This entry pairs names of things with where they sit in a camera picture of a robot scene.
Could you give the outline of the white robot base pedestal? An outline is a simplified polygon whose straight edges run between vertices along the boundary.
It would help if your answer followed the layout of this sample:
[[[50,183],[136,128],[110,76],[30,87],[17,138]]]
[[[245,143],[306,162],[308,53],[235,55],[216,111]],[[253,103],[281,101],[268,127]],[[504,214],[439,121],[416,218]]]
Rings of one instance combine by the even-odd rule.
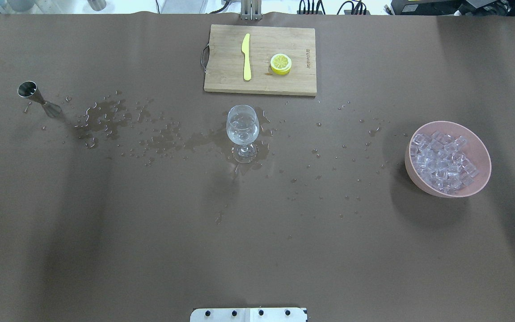
[[[299,307],[198,308],[190,322],[308,322],[308,314]]]

